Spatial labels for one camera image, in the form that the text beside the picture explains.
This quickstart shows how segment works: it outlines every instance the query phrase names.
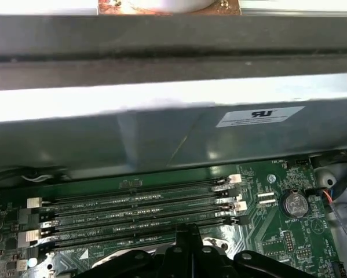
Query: cable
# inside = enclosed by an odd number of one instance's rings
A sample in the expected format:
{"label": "cable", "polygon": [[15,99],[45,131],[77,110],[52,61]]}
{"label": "cable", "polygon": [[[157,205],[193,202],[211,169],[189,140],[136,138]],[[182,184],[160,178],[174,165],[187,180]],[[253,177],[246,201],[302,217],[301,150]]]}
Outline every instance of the cable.
{"label": "cable", "polygon": [[345,175],[340,178],[330,189],[331,192],[333,193],[331,195],[332,200],[336,200],[338,197],[342,195],[342,193],[346,190],[347,188],[347,172]]}
{"label": "cable", "polygon": [[330,197],[329,193],[326,190],[323,190],[323,193],[326,195],[326,198],[328,199],[329,204],[331,204],[333,202],[333,200]]}
{"label": "cable", "polygon": [[9,178],[14,178],[20,175],[33,175],[36,173],[35,168],[32,167],[18,167],[13,169],[8,169],[0,171],[0,181],[7,180]]}
{"label": "cable", "polygon": [[335,217],[338,220],[339,225],[342,227],[343,231],[345,232],[345,234],[347,235],[347,227],[346,225],[343,223],[343,220],[341,218],[341,216],[339,215],[338,211],[335,209],[334,204],[330,203],[329,204],[331,211],[334,213]]}

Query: green circuit board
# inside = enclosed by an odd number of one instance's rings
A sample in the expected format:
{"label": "green circuit board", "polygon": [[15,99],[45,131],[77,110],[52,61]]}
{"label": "green circuit board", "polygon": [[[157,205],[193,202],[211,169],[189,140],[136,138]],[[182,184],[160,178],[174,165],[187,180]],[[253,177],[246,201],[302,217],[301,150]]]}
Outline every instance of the green circuit board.
{"label": "green circuit board", "polygon": [[0,278],[70,278],[173,244],[180,223],[230,258],[253,250],[334,278],[323,202],[306,194],[315,187],[309,160],[278,159],[2,190]]}

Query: white sticker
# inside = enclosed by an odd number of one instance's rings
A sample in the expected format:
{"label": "white sticker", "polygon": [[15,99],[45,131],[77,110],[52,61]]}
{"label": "white sticker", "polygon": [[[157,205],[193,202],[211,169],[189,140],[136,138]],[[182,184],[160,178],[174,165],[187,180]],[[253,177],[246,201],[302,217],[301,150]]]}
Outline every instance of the white sticker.
{"label": "white sticker", "polygon": [[290,116],[294,115],[303,108],[305,107],[298,106],[227,112],[216,127],[284,122]]}
{"label": "white sticker", "polygon": [[79,259],[88,259],[88,249],[79,257]]}

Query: metal panel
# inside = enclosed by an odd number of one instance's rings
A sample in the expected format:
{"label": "metal panel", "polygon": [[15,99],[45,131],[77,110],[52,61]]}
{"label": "metal panel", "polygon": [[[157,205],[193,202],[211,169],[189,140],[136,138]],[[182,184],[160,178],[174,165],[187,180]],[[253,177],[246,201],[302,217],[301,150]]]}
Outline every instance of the metal panel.
{"label": "metal panel", "polygon": [[43,60],[114,58],[128,51],[146,56],[149,50],[154,57],[162,52],[166,56],[176,56],[175,52],[186,57],[208,56],[209,52],[224,50],[232,54],[270,50],[342,53],[347,50],[347,18],[0,17],[0,59],[5,61],[25,56],[41,56]]}
{"label": "metal panel", "polygon": [[0,15],[88,15],[98,14],[98,0],[5,0],[0,1]]}
{"label": "metal panel", "polygon": [[[228,111],[293,106],[306,108],[216,128]],[[0,91],[0,166],[106,175],[336,148],[347,148],[347,74]]]}
{"label": "metal panel", "polygon": [[347,17],[347,0],[240,0],[239,5],[243,15]]}

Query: screw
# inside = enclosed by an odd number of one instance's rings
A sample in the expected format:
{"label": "screw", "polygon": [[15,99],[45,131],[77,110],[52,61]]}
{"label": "screw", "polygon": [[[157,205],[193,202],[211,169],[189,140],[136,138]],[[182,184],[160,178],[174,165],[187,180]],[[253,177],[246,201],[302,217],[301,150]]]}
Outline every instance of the screw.
{"label": "screw", "polygon": [[250,254],[248,254],[248,253],[243,253],[242,254],[242,258],[243,259],[252,259],[252,256]]}
{"label": "screw", "polygon": [[210,247],[203,247],[202,251],[204,253],[211,253],[212,252],[212,249]]}
{"label": "screw", "polygon": [[181,253],[181,252],[182,252],[182,249],[179,248],[179,247],[176,247],[175,249],[173,249],[173,252],[175,252],[175,253]]}
{"label": "screw", "polygon": [[268,181],[270,184],[273,184],[273,183],[276,181],[276,176],[273,175],[273,174],[267,175],[267,181]]}
{"label": "screw", "polygon": [[144,255],[143,254],[137,254],[136,257],[134,257],[135,259],[143,259]]}

